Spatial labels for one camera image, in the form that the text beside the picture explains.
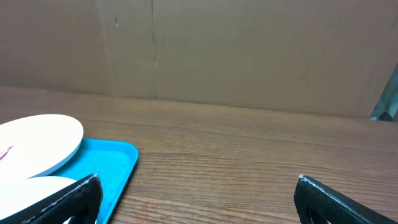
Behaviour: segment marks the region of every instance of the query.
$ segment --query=brown wooden surface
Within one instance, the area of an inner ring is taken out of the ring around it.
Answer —
[[[42,113],[137,146],[112,223],[298,223],[299,174],[398,220],[395,123],[0,88],[0,123]]]

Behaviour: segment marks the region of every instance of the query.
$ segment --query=brown wall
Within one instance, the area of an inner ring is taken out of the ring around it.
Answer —
[[[398,1],[0,2],[0,84],[366,118]]]

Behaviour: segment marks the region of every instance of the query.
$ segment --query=blue tray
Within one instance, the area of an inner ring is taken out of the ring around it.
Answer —
[[[137,160],[137,148],[127,142],[83,139],[76,154],[50,175],[80,180],[89,174],[98,174],[104,197],[97,224],[105,224],[111,218]]]

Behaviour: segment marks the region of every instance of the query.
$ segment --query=red marking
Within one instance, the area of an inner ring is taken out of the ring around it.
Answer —
[[[0,153],[0,161],[7,155],[7,153],[12,149],[12,147],[14,147],[14,146],[10,146],[10,147],[8,147],[6,152]]]

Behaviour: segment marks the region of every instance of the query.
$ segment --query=cardboard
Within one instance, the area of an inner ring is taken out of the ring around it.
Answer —
[[[368,118],[396,1],[0,3],[1,85]]]

